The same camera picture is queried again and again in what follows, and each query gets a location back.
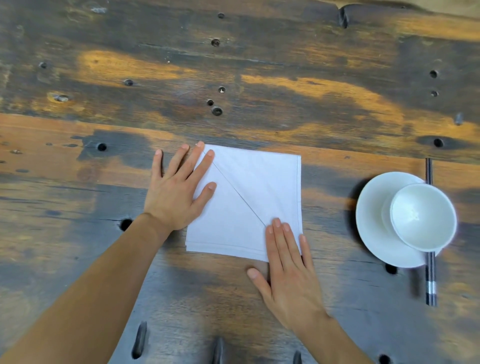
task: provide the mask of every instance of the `folded napkin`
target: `folded napkin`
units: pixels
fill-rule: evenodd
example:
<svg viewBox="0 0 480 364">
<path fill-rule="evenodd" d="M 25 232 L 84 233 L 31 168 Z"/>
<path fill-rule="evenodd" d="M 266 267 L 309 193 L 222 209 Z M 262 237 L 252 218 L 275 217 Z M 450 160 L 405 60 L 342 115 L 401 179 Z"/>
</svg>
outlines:
<svg viewBox="0 0 480 364">
<path fill-rule="evenodd" d="M 290 224 L 298 245 L 300 156 L 205 145 L 205 151 L 209 149 L 215 159 L 194 198 L 209 182 L 216 182 L 217 188 L 200 217 L 187 228 L 187 251 L 268 262 L 265 228 L 273 218 Z"/>
</svg>

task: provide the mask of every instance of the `black chopsticks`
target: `black chopsticks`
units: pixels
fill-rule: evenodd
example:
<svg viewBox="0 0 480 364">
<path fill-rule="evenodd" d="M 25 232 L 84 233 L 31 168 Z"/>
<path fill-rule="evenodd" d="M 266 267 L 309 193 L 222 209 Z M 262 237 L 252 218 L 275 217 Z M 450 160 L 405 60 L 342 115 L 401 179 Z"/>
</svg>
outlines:
<svg viewBox="0 0 480 364">
<path fill-rule="evenodd" d="M 426 179 L 428 184 L 433 184 L 432 159 L 426 158 Z M 426 254 L 427 264 L 425 266 L 426 278 L 426 303 L 428 306 L 437 306 L 437 288 L 436 288 L 436 272 L 435 272 L 435 252 Z"/>
</svg>

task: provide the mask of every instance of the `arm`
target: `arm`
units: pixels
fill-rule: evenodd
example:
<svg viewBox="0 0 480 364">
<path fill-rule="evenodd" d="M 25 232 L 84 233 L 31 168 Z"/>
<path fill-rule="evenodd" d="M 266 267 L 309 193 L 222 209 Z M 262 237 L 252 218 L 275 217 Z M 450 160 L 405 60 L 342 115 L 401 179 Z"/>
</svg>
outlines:
<svg viewBox="0 0 480 364">
<path fill-rule="evenodd" d="M 304 235 L 300 255 L 287 223 L 274 219 L 265 231 L 271 286 L 255 268 L 247 271 L 266 306 L 280 323 L 292 329 L 316 361 L 322 364 L 371 364 L 338 322 L 325 311 L 312 255 Z"/>
<path fill-rule="evenodd" d="M 161 150 L 156 152 L 144 213 L 40 316 L 0 364 L 109 361 L 157 250 L 173 230 L 198 217 L 213 195 L 216 185 L 209 183 L 193 201 L 214 157 L 208 152 L 193 171 L 203 148 L 199 142 L 179 169 L 189 149 L 183 145 L 164 176 Z"/>
</svg>

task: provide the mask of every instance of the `person's left arm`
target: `person's left arm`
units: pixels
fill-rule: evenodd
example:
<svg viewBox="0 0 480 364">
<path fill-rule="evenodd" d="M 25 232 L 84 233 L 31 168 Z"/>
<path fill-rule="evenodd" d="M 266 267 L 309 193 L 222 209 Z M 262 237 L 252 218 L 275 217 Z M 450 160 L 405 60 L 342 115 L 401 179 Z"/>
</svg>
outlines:
<svg viewBox="0 0 480 364">
<path fill-rule="evenodd" d="M 183 145 L 164 176 L 162 152 L 156 152 L 144 212 L 0 358 L 0 364 L 109 361 L 157 250 L 173 230 L 197 218 L 213 196 L 216 184 L 211 182 L 193 200 L 214 158 L 209 151 L 194 171 L 203 149 L 199 142 L 179 169 L 189 150 Z"/>
</svg>

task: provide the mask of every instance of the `finger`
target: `finger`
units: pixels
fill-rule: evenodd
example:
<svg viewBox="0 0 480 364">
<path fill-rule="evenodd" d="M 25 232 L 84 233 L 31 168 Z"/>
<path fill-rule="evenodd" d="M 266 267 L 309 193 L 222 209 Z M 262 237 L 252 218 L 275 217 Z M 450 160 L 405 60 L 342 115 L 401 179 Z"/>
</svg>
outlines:
<svg viewBox="0 0 480 364">
<path fill-rule="evenodd" d="M 205 175 L 207 170 L 212 165 L 214 157 L 215 157 L 215 152 L 213 150 L 209 150 L 205 155 L 205 157 L 200 162 L 200 164 L 198 165 L 198 167 L 195 168 L 195 170 L 192 172 L 192 174 L 188 178 L 188 181 L 191 181 L 195 187 L 198 185 L 198 182 L 200 182 L 202 177 Z"/>
<path fill-rule="evenodd" d="M 255 268 L 250 268 L 247 270 L 247 276 L 252 280 L 255 287 L 262 295 L 265 303 L 269 306 L 273 301 L 272 288 L 262 276 L 262 274 Z"/>
<path fill-rule="evenodd" d="M 282 262 L 275 243 L 275 235 L 273 234 L 272 225 L 268 225 L 265 229 L 265 242 L 267 247 L 268 263 L 270 264 L 270 276 L 275 279 L 283 273 Z"/>
<path fill-rule="evenodd" d="M 310 246 L 308 245 L 307 238 L 305 237 L 305 235 L 300 234 L 299 240 L 300 240 L 300 249 L 301 249 L 303 264 L 310 272 L 312 272 L 313 274 L 316 274 L 315 267 L 313 266 L 312 254 L 310 252 Z"/>
<path fill-rule="evenodd" d="M 297 243 L 295 242 L 295 237 L 293 236 L 292 229 L 290 225 L 286 222 L 282 224 L 283 227 L 283 235 L 285 236 L 285 240 L 287 241 L 288 251 L 290 251 L 290 255 L 292 257 L 293 262 L 298 268 L 304 267 L 299 248 Z"/>
<path fill-rule="evenodd" d="M 188 159 L 185 161 L 183 166 L 181 166 L 179 171 L 177 172 L 178 178 L 180 178 L 181 180 L 186 180 L 188 176 L 190 176 L 190 173 L 195 168 L 198 158 L 200 158 L 200 155 L 202 155 L 204 148 L 205 148 L 204 142 L 200 141 L 197 143 L 197 145 L 192 151 L 192 154 L 188 157 Z"/>
<path fill-rule="evenodd" d="M 162 178 L 162 150 L 157 149 L 152 161 L 152 180 Z"/>
<path fill-rule="evenodd" d="M 279 218 L 273 219 L 273 233 L 275 235 L 276 247 L 280 260 L 282 262 L 283 270 L 287 270 L 294 266 L 292 256 L 288 250 L 288 245 L 283 235 L 282 223 Z"/>
<path fill-rule="evenodd" d="M 175 173 L 177 173 L 177 171 L 179 170 L 179 165 L 181 163 L 181 160 L 183 159 L 185 154 L 187 154 L 189 149 L 190 149 L 190 146 L 188 144 L 184 144 L 180 147 L 179 150 L 177 150 L 172 160 L 170 161 L 170 164 L 168 165 L 168 169 L 164 177 L 170 178 L 170 177 L 173 177 Z"/>
<path fill-rule="evenodd" d="M 205 205 L 212 198 L 213 193 L 215 192 L 215 189 L 216 189 L 215 182 L 210 182 L 204 187 L 200 195 L 192 203 L 193 218 L 197 218 L 200 216 L 200 214 L 204 210 Z"/>
</svg>

